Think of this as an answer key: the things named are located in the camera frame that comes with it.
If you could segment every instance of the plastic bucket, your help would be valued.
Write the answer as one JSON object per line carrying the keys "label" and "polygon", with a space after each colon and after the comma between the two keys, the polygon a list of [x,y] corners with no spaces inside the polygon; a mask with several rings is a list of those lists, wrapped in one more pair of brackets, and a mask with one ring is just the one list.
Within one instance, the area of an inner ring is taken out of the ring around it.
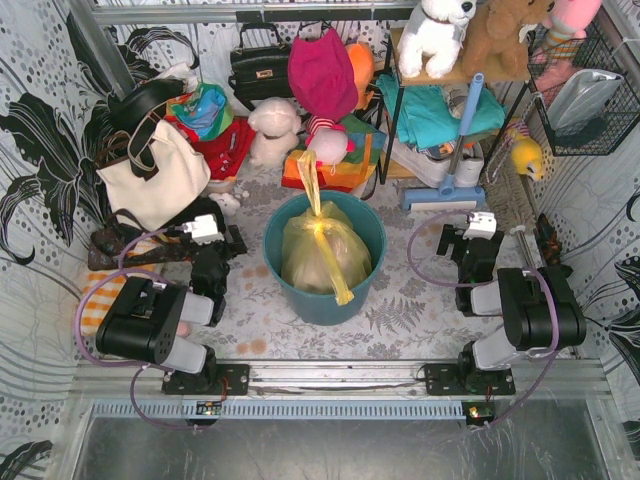
{"label": "plastic bucket", "polygon": [[359,198],[342,192],[322,191],[322,201],[334,202],[353,222],[353,230],[360,236],[371,254],[373,271],[360,285],[351,289],[354,298],[343,306],[338,306],[334,294],[319,295],[293,288],[280,277],[282,269],[282,240],[284,227],[291,217],[297,217],[309,208],[306,195],[299,195],[282,205],[273,214],[264,232],[262,250],[271,273],[276,277],[284,295],[302,320],[315,325],[338,325],[346,322],[360,311],[369,293],[371,282],[380,271],[387,250],[387,236],[382,222],[375,212]]}

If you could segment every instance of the white plush dog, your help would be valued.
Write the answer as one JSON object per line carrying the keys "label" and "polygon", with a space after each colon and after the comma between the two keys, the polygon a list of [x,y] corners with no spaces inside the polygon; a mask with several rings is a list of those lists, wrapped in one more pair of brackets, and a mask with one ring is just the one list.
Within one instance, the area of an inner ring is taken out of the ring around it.
{"label": "white plush dog", "polygon": [[300,125],[296,109],[287,100],[273,97],[260,103],[249,114],[249,126],[257,132],[249,148],[251,163],[281,167],[287,153],[298,145]]}
{"label": "white plush dog", "polygon": [[425,67],[431,78],[449,73],[475,13],[476,0],[422,0],[416,5],[398,45],[402,77],[420,75],[423,53],[431,57]]}

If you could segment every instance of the yellow plastic bag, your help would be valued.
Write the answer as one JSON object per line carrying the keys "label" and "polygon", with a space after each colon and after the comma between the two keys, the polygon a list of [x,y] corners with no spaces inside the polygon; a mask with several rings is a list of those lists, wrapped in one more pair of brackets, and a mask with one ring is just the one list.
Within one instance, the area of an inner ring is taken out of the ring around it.
{"label": "yellow plastic bag", "polygon": [[320,204],[313,151],[298,159],[298,170],[311,207],[284,228],[282,279],[309,293],[333,291],[338,305],[346,305],[353,299],[350,289],[371,274],[371,254],[335,203]]}

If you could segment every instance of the black wire basket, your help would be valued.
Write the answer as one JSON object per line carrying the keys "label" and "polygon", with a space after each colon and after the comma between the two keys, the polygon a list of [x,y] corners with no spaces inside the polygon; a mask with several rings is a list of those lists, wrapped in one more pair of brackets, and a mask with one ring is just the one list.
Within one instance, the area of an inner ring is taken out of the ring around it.
{"label": "black wire basket", "polygon": [[[550,68],[555,68],[555,71],[566,69],[569,63],[579,69],[596,68],[624,77],[623,69],[612,56],[611,48],[595,24],[587,28],[587,38],[584,40],[570,40],[555,47],[547,47],[545,50],[543,45],[546,32],[545,29],[539,28],[530,47],[532,54],[529,59],[529,73],[532,81],[529,82],[529,88],[532,92],[538,91],[536,81],[542,86],[545,79],[541,77],[548,73]],[[565,82],[566,78],[564,82],[554,84],[549,82],[547,77],[545,89],[540,90],[542,99],[536,101],[553,155],[609,155],[640,120],[640,100],[636,92],[624,77],[595,116],[554,130],[549,123],[547,108],[562,90]]]}

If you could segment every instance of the teal towel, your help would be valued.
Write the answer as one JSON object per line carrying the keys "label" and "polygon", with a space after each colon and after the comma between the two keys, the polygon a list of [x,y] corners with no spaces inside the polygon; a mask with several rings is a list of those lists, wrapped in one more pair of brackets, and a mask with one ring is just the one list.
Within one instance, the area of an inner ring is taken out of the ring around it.
{"label": "teal towel", "polygon": [[[384,103],[393,115],[398,96],[398,83],[390,75],[380,75],[378,87]],[[470,134],[500,128],[504,122],[504,108],[486,88],[482,89],[478,108],[473,116]],[[449,114],[440,87],[406,87],[398,120],[398,139],[419,149],[434,147],[455,140],[460,120]]]}

